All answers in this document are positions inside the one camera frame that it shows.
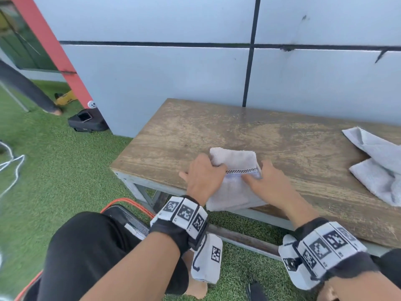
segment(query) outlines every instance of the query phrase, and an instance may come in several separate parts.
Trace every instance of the folded towel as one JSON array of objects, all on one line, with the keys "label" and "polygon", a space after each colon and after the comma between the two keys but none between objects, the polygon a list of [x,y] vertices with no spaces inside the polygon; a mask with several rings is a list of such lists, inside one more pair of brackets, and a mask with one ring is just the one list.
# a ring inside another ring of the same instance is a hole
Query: folded towel
[{"label": "folded towel", "polygon": [[401,206],[401,146],[360,127],[343,130],[344,135],[370,159],[350,168],[351,173],[375,196],[392,206]]},{"label": "folded towel", "polygon": [[266,205],[241,178],[243,173],[261,178],[255,152],[211,148],[210,155],[214,166],[224,163],[227,171],[221,187],[206,202],[208,210],[237,210]]}]

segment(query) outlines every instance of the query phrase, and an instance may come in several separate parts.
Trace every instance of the yellow object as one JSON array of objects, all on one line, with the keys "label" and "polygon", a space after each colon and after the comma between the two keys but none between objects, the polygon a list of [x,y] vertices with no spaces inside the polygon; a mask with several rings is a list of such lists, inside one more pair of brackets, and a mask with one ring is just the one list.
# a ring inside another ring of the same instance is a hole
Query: yellow object
[{"label": "yellow object", "polygon": [[56,104],[58,106],[65,106],[67,103],[70,103],[73,100],[77,100],[73,91],[69,91],[68,93],[64,94],[63,96],[56,99]]}]

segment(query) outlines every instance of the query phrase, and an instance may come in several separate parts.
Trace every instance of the red cable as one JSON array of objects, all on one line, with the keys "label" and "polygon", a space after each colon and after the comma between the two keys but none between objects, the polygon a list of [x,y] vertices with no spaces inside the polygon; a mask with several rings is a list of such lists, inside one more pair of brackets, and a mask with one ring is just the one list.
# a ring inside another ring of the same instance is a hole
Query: red cable
[{"label": "red cable", "polygon": [[[107,208],[109,208],[111,205],[117,203],[117,202],[126,202],[129,203],[133,206],[135,206],[136,208],[138,208],[140,211],[142,211],[144,214],[146,214],[148,217],[150,217],[151,219],[154,218],[154,214],[152,212],[150,212],[149,210],[147,210],[145,207],[143,207],[141,204],[138,204],[137,202],[133,201],[132,199],[129,199],[127,197],[121,197],[119,199],[115,199],[111,202],[109,202],[106,207],[104,207],[100,213],[103,213]],[[27,292],[27,290],[31,287],[31,285],[33,283],[35,283],[35,281],[40,277],[40,275],[42,274],[42,270],[35,276],[35,278],[33,278],[33,280],[31,282],[29,282],[29,284],[22,290],[22,292],[20,292],[18,294],[18,296],[14,299],[14,301],[20,301],[21,297],[25,295],[25,293]]]}]

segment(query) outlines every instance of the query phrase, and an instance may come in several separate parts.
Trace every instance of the knee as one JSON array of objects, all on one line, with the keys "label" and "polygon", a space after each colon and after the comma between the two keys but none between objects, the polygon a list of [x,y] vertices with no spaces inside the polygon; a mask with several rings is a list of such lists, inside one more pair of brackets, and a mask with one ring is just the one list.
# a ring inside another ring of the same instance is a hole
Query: knee
[{"label": "knee", "polygon": [[53,235],[51,248],[69,248],[77,243],[90,242],[107,226],[108,218],[97,212],[80,212],[64,223]]}]

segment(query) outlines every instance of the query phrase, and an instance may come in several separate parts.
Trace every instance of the hand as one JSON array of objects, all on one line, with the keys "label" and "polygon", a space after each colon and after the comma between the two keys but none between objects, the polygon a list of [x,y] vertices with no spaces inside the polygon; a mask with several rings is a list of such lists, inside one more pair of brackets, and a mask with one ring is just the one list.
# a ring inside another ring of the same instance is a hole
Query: hand
[{"label": "hand", "polygon": [[179,176],[187,182],[187,195],[193,197],[199,205],[204,206],[209,199],[220,188],[227,166],[221,164],[212,166],[209,157],[201,153],[189,165],[188,173],[180,172]]},{"label": "hand", "polygon": [[262,161],[262,179],[255,179],[249,174],[243,174],[242,179],[252,191],[266,203],[282,210],[290,207],[301,195],[291,186],[283,173],[276,169],[269,160]]}]

